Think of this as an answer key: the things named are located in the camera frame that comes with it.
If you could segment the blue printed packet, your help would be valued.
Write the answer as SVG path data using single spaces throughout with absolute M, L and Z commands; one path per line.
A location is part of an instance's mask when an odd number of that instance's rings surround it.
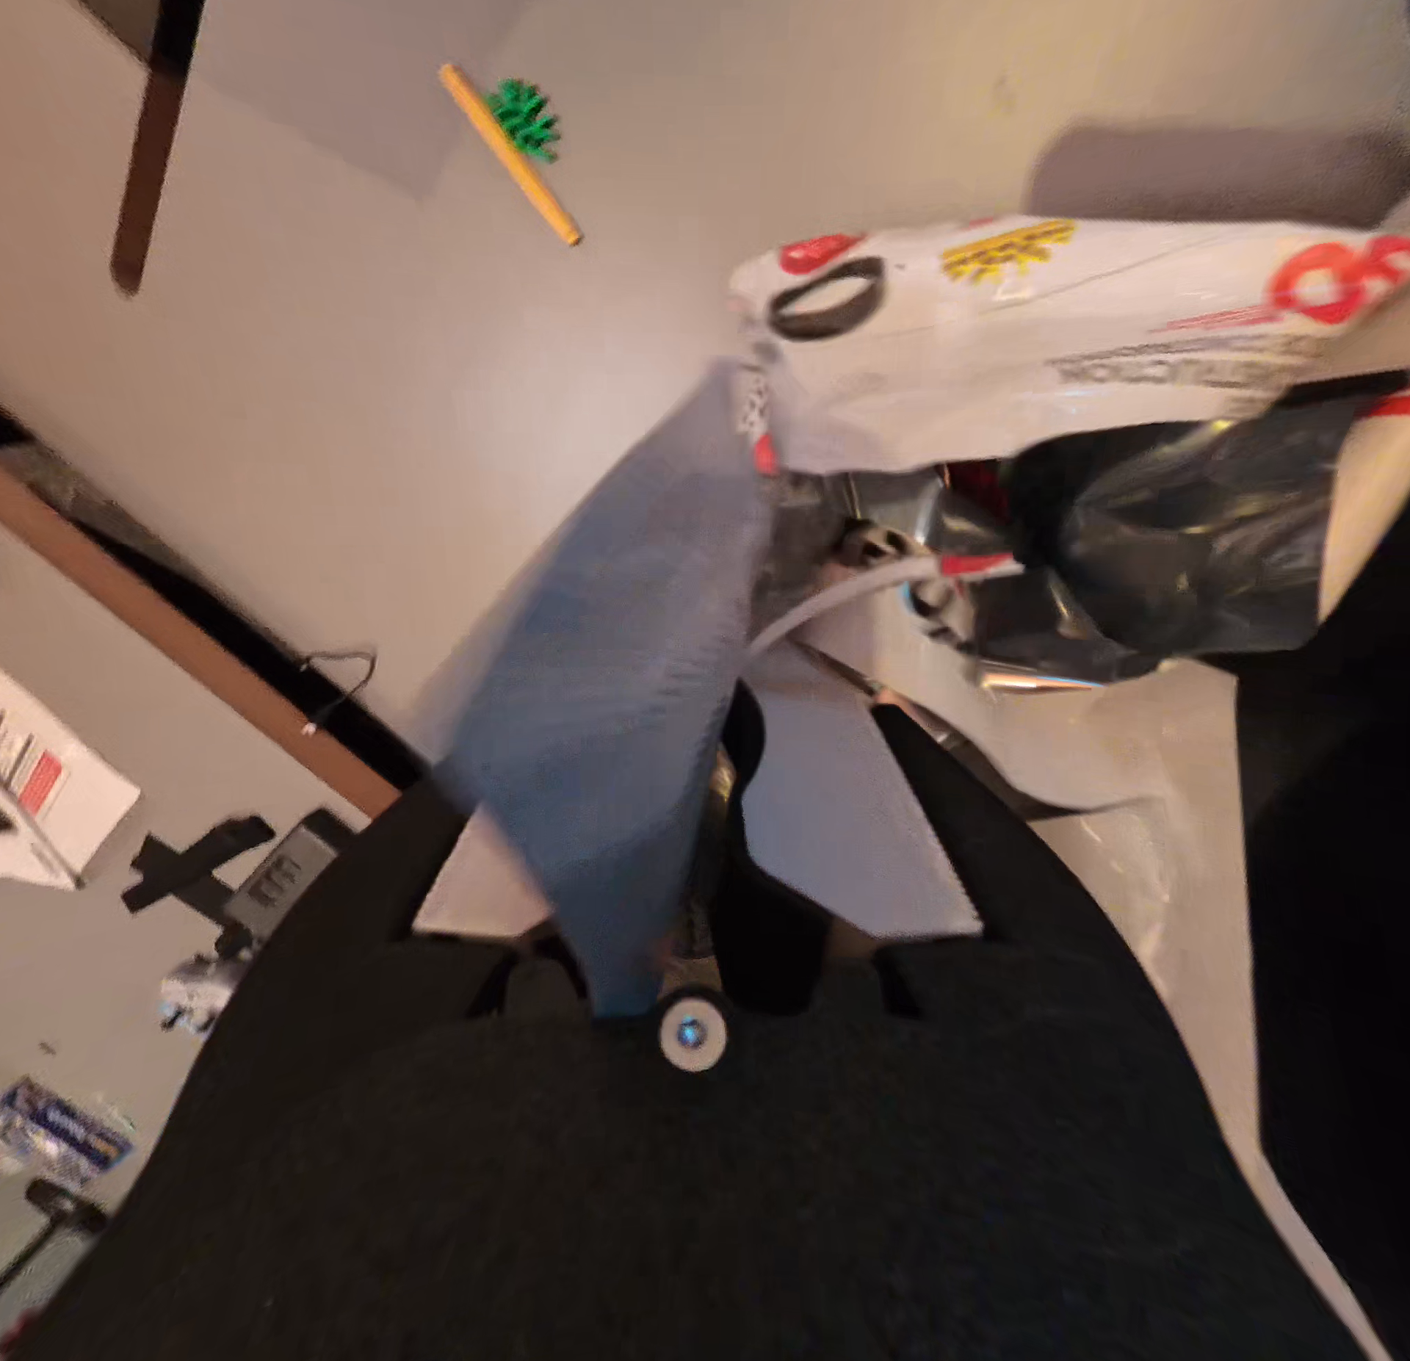
M 3 1090 L 3 1170 L 81 1190 L 117 1168 L 134 1139 L 31 1077 Z

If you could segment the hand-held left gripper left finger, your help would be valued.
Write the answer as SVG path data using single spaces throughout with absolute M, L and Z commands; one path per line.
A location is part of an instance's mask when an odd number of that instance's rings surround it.
M 422 936 L 520 939 L 554 909 L 487 808 L 470 815 L 413 917 Z

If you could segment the yellow toy rod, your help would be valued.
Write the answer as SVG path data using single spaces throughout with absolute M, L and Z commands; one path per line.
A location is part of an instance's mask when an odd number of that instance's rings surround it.
M 518 152 L 504 131 L 496 127 L 487 97 L 491 92 L 481 92 L 464 67 L 456 63 L 444 63 L 438 71 L 438 79 L 444 92 L 449 95 L 452 103 L 466 118 L 468 127 L 484 143 L 484 148 L 494 156 L 494 160 L 507 172 L 516 181 L 520 192 L 526 195 L 528 204 L 535 208 L 535 214 L 550 227 L 558 241 L 569 246 L 578 246 L 585 241 L 585 232 L 570 214 L 570 210 L 560 201 L 556 192 L 545 181 L 541 167 L 552 166 L 544 160 L 533 160 Z

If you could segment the black device with buttons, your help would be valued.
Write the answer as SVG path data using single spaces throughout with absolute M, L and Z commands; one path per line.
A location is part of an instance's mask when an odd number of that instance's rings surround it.
M 120 900 L 131 914 L 181 900 L 216 928 L 214 957 L 231 961 L 260 948 L 354 840 L 355 829 L 325 806 L 283 838 L 257 815 L 226 818 L 186 847 L 148 836 Z

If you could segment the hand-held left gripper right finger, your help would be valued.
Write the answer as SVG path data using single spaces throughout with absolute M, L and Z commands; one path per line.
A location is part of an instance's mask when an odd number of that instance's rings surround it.
M 734 778 L 710 923 L 737 1004 L 804 1012 L 836 926 L 880 946 L 982 936 L 872 700 L 819 658 L 753 660 L 721 752 Z

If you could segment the white box red label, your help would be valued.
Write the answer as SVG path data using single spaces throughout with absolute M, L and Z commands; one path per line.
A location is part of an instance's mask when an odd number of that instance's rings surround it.
M 3 879 L 75 891 L 140 788 L 3 674 Z

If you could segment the printed toy set bag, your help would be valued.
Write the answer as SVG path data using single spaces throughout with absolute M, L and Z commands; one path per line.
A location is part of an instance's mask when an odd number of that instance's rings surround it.
M 1108 688 L 1304 646 L 1408 227 L 1006 216 L 741 266 L 737 358 L 580 500 L 440 695 L 604 1017 L 650 1013 L 753 660 L 889 684 L 1067 808 L 1161 793 Z

